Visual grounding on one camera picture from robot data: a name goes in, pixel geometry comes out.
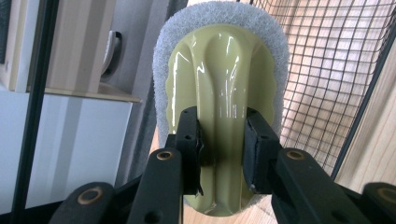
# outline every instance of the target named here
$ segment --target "wire mesh panel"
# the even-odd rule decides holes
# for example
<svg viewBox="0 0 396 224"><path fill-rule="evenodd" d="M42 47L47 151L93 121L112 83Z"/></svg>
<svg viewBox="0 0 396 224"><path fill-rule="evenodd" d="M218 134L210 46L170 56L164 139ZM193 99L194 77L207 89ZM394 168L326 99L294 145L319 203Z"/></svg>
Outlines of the wire mesh panel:
<svg viewBox="0 0 396 224"><path fill-rule="evenodd" d="M330 173L386 42L395 1L254 1L274 16L290 45L284 147L311 153Z"/></svg>

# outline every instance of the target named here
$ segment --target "olive green plastic part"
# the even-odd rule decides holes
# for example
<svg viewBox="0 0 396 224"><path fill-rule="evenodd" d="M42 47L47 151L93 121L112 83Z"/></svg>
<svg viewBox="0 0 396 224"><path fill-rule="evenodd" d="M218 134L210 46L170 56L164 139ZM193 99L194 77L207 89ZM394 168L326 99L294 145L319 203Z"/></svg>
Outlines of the olive green plastic part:
<svg viewBox="0 0 396 224"><path fill-rule="evenodd" d="M166 80L169 133L182 110L197 106L205 138L201 154L204 196L185 196L198 212L227 217L247 206L253 194L243 177L247 107L274 119L274 59L250 31L209 25L186 35L169 60Z"/></svg>

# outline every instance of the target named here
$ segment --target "black metal post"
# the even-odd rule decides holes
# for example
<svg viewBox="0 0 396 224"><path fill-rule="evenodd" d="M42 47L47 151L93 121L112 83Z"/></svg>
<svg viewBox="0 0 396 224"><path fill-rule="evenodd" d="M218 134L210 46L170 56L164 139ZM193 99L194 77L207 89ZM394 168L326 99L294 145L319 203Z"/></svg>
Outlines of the black metal post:
<svg viewBox="0 0 396 224"><path fill-rule="evenodd" d="M38 125L50 64L50 52L59 0L42 0L39 4L35 42L29 76L33 79L21 146L20 163L12 204L11 223L22 223L35 156Z"/></svg>

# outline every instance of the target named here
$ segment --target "gray foam edge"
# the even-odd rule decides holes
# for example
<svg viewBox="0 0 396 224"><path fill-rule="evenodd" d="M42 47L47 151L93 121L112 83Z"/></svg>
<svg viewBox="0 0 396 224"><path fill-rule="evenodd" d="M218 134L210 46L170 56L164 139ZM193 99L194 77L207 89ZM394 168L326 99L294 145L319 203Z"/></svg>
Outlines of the gray foam edge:
<svg viewBox="0 0 396 224"><path fill-rule="evenodd" d="M218 23L233 24L248 29L257 35L271 51L275 60L274 76L277 85L274 99L275 119L272 128L280 135L283 94L289 62L288 42L282 28L267 12L254 6L235 2L207 2L186 7L170 18L161 29L154 48L152 69L160 147L164 147L169 130L166 120L165 81L168 77L168 61L172 51L188 33L203 26Z"/></svg>

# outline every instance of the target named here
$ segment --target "green molded part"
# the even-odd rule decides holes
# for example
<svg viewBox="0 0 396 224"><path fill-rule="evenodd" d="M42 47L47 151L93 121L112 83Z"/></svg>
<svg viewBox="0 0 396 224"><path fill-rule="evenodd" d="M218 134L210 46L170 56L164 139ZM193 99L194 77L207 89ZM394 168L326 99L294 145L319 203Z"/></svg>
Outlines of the green molded part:
<svg viewBox="0 0 396 224"><path fill-rule="evenodd" d="M243 177L247 107L274 120L274 58L249 30L209 25L186 35L169 60L166 80L169 133L182 110L197 106L205 139L201 154L204 196L186 196L198 212L227 217L244 209L253 194Z"/></svg>

